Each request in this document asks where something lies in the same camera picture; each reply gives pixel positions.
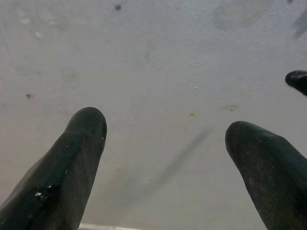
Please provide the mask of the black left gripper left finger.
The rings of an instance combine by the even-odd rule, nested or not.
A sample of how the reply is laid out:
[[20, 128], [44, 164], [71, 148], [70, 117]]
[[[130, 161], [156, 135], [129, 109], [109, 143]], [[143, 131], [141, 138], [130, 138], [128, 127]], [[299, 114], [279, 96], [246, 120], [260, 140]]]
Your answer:
[[0, 207], [3, 230], [76, 230], [104, 151], [106, 119], [86, 107], [22, 177]]

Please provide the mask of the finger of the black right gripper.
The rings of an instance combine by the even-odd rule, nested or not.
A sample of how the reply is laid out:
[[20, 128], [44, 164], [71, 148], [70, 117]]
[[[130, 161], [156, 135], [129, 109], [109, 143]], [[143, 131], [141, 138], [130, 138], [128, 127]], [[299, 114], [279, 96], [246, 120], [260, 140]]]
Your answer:
[[307, 71], [294, 70], [288, 73], [285, 77], [285, 82], [307, 96]]

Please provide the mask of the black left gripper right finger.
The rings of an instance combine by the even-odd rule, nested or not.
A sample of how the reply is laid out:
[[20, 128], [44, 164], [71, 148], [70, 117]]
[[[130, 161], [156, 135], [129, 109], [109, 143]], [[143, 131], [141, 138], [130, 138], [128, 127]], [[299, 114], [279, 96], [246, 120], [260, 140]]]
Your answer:
[[307, 160], [285, 138], [236, 121], [225, 146], [251, 200], [269, 230], [307, 228]]

